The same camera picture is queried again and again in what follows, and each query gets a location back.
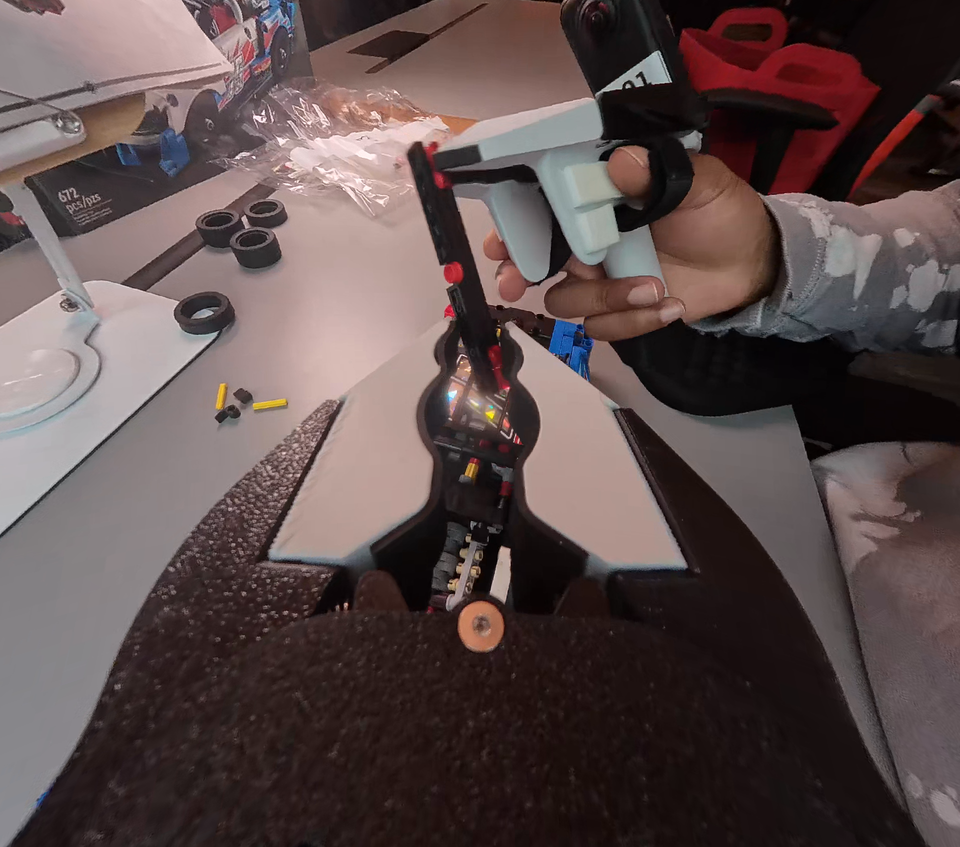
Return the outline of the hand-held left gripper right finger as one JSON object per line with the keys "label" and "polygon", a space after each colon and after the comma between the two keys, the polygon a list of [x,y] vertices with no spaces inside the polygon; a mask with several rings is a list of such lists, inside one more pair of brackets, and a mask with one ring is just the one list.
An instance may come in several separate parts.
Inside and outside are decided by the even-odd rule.
{"label": "hand-held left gripper right finger", "polygon": [[530,513],[585,554],[589,577],[688,563],[624,434],[618,405],[516,325],[538,434],[522,465]]}

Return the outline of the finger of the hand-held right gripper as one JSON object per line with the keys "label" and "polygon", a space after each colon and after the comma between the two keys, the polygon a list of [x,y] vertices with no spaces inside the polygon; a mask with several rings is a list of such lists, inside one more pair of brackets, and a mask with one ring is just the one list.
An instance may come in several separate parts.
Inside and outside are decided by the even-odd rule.
{"label": "finger of the hand-held right gripper", "polygon": [[434,169],[452,185],[534,184],[536,166],[555,148],[595,150],[603,137],[594,99],[579,99],[473,123],[439,145]]}

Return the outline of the black brick beam red pins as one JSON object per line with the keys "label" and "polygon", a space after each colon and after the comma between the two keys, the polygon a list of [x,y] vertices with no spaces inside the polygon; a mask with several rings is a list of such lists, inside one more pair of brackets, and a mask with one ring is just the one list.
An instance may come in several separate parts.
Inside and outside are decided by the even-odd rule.
{"label": "black brick beam red pins", "polygon": [[435,165],[437,150],[435,143],[417,141],[407,160],[474,381],[486,395],[498,395],[508,388],[498,324],[487,304],[452,181]]}

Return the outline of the white desk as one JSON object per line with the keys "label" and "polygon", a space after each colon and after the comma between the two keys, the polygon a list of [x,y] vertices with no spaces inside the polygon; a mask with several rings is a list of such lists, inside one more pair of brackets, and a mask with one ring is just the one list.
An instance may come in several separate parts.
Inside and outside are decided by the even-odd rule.
{"label": "white desk", "polygon": [[[586,97],[557,3],[433,0],[311,54],[336,86],[398,91],[475,121]],[[436,33],[369,73],[351,50],[391,30]],[[102,229],[68,238],[85,280],[124,282],[228,206],[251,181],[223,173]],[[327,399],[434,326],[447,305],[426,224],[380,220],[349,197],[281,194],[281,262],[242,270],[203,247],[152,285],[180,300],[217,290],[236,323],[2,536],[1,808],[8,845],[62,769],[162,569],[236,481]],[[794,590],[888,785],[893,767],[859,655],[843,571],[793,412],[698,418],[658,402],[607,344],[591,379],[633,409],[750,528]],[[219,425],[227,382],[289,406]]]}

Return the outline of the person's right hand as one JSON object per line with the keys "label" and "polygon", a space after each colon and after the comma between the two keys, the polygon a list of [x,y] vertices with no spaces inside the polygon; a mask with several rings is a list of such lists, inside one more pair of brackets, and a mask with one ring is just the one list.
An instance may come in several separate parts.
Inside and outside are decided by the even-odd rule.
{"label": "person's right hand", "polygon": [[572,257],[544,294],[550,316],[581,321],[588,336],[615,342],[737,313],[773,291],[782,247],[762,196],[716,157],[693,154],[691,163],[689,193],[652,225],[665,282],[610,278]]}

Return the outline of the white booklet stand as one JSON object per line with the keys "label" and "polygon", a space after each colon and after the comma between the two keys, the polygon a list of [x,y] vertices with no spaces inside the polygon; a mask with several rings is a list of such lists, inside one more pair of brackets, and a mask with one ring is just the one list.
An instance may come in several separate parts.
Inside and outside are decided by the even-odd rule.
{"label": "white booklet stand", "polygon": [[83,281],[26,177],[131,133],[142,94],[79,110],[2,90],[2,194],[29,229],[57,290],[2,325],[1,532],[7,533],[152,397],[210,347],[218,299],[177,324],[174,301]]}

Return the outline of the white instruction booklet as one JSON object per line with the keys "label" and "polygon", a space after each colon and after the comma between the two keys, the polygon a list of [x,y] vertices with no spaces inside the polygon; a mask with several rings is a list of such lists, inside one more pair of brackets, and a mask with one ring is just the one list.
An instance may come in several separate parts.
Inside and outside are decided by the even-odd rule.
{"label": "white instruction booklet", "polygon": [[181,0],[2,0],[2,129],[229,67]]}

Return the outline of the red brick toy car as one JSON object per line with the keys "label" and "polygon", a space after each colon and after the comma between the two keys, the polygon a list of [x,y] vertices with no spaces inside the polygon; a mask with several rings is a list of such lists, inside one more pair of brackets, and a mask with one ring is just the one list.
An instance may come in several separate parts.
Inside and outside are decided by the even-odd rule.
{"label": "red brick toy car", "polygon": [[542,315],[490,310],[503,351],[500,386],[482,390],[452,305],[438,341],[438,379],[424,396],[423,428],[435,471],[405,582],[415,609],[454,613],[468,601],[496,600],[516,613],[559,614],[585,575],[586,554],[533,512],[530,460],[545,411],[522,372],[522,340],[557,361],[544,340],[557,332]]}

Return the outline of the black wrist rest cushion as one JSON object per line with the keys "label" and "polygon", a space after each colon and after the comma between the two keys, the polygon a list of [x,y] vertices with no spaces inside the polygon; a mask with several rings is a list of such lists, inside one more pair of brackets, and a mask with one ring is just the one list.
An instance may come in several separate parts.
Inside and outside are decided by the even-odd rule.
{"label": "black wrist rest cushion", "polygon": [[871,443],[959,443],[957,405],[852,374],[855,356],[830,340],[711,335],[677,322],[612,347],[671,409],[721,417],[792,408],[812,458]]}

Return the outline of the clear plastic bag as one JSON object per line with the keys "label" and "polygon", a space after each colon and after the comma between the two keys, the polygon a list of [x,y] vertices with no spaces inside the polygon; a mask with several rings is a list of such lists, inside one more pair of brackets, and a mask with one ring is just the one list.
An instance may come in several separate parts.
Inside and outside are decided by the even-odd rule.
{"label": "clear plastic bag", "polygon": [[416,200],[409,148],[444,142],[470,124],[390,88],[295,78],[252,101],[233,139],[212,142],[209,152],[217,167],[274,191],[342,194],[367,217],[383,218]]}

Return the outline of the person's right forearm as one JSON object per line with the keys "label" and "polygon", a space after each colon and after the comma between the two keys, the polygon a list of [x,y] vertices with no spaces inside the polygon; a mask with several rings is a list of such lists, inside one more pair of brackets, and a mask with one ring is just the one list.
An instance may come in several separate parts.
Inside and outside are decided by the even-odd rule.
{"label": "person's right forearm", "polygon": [[868,205],[769,196],[781,261],[771,292],[728,324],[749,337],[830,339],[851,352],[958,355],[959,182]]}

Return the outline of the black office chair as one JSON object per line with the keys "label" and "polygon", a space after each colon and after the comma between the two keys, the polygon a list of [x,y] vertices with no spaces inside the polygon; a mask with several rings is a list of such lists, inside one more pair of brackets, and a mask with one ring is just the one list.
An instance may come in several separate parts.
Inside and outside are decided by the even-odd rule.
{"label": "black office chair", "polygon": [[805,193],[844,198],[862,188],[958,77],[958,0],[813,0],[812,26],[784,47],[853,56],[880,94]]}

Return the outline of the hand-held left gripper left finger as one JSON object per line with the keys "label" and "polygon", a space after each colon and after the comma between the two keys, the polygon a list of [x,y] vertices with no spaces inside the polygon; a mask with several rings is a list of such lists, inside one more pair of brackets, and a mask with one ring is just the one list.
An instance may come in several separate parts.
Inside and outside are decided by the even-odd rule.
{"label": "hand-held left gripper left finger", "polygon": [[440,373],[439,321],[353,385],[271,542],[271,562],[371,569],[374,544],[430,497],[434,458],[418,405]]}

